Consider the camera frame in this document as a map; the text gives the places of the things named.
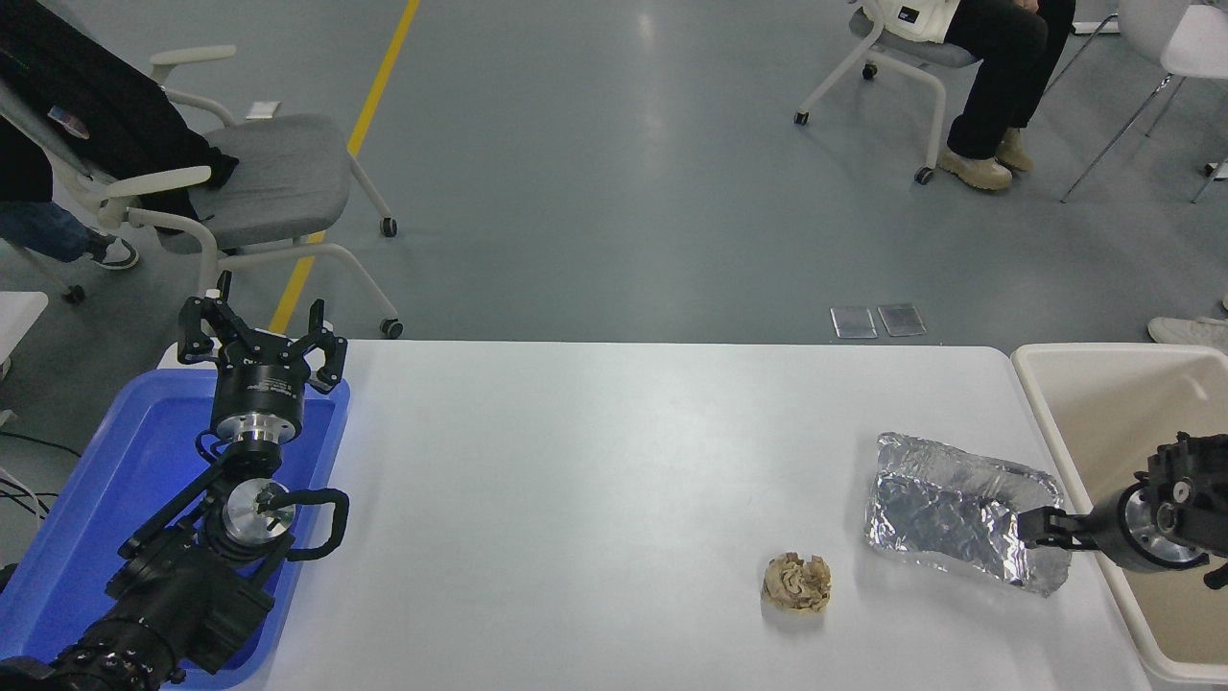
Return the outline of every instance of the sneaker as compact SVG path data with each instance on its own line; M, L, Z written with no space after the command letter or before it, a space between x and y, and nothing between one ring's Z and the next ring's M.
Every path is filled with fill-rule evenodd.
M976 189L996 191L1011 187L1011 171L993 158L965 158L943 146L938 153L938 167Z
M1023 150L1023 130L1017 126L1007 128L995 156L1000 163L1013 171L1028 172L1035 166L1032 156Z
M90 228L90 244L86 247L90 260L108 270L129 269L136 265L141 255L123 237L107 234Z
M1228 319L1156 317L1147 322L1147 333L1156 342L1210 345L1212 349L1228 353Z

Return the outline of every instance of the cable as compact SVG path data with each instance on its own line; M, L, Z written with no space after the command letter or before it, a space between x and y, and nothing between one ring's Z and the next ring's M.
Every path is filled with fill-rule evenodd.
M59 495L56 495L55 492L36 492L34 495L37 495L38 497L59 497ZM14 495L12 492L0 492L0 500L12 500L18 507L26 509L27 512L37 517L38 512L29 508L29 504L21 501L23 497L26 497L26 495L23 493Z
M205 439L206 434L212 434L212 433L206 430L206 431L204 431L204 432L201 432L200 434L196 436L196 442L195 442L196 453L200 454L200 458L204 459L205 461L208 461L209 465L214 465L214 464L217 463L217 455L216 454L210 454L209 452L205 450L205 442L204 442L204 439Z
M29 513L34 514L34 518L37 518L37 519L39 519L39 520L43 520L43 517L38 515L38 512L36 512L34 509L31 509L31 508L29 508L29 506L28 506L28 504L26 504L25 502L22 502L21 500L18 500L18 497L25 497L25 495L9 495L9 493L6 492L6 493L4 495L4 497L0 497L0 500L12 500L12 502L14 502L15 504L17 504L18 507L21 507L21 508L26 509L27 512L29 512Z
M72 454L79 459L81 458L81 454L79 454L74 449L64 447L63 444L56 444L54 442L44 442L42 439L36 439L33 437L27 437L25 434L17 434L16 432L0 432L0 437L12 437L14 439L21 439L22 442L33 442L34 444L42 444L44 447L50 447L52 449L60 449L61 452L68 452L69 454Z
M5 473L5 470L0 469L0 473ZM14 495L14 497L29 497L31 500L37 502L38 508L43 509L43 515L47 515L47 513L52 511L50 507L48 507L45 503L43 503L42 500L39 500L39 497L50 495L49 492L29 492L29 490L25 485L17 482L10 482L2 477L0 477L0 485L5 485L12 490L21 492L20 495Z
M17 490L21 490L31 500L33 500L37 504L42 506L44 512L49 511L49 509L45 508L47 504L43 504L42 500L38 498L38 495L34 495L33 492L31 492L31 490L28 487L26 487L25 485L22 485L20 480L17 480L16 477L14 477L12 474L10 474L9 471L6 471L2 468L0 468L0 475L5 476L7 479L7 480L0 480L0 482L2 482L4 485L9 485L11 487L15 487ZM32 513L34 514L34 530L37 531L39 528L43 527L43 519L47 518L47 514L44 513L43 515L39 515L38 512L32 512Z

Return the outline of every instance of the crumpled paper ball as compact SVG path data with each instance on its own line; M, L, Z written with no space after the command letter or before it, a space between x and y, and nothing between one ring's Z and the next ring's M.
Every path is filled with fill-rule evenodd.
M797 552L787 552L768 563L763 596L785 610L820 612L831 600L831 569L823 557L803 562Z

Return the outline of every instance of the aluminum foil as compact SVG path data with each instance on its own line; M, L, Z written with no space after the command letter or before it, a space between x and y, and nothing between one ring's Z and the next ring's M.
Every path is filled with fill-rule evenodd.
M872 547L944 572L980 572L1046 598L1066 583L1070 552L1027 549L1017 538L1022 512L1061 507L1051 475L903 434L880 434L878 446L866 507Z

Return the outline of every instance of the white bag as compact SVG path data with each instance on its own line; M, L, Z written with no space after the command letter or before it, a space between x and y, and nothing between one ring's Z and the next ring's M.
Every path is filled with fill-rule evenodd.
M959 0L880 0L884 28L900 38L942 43Z

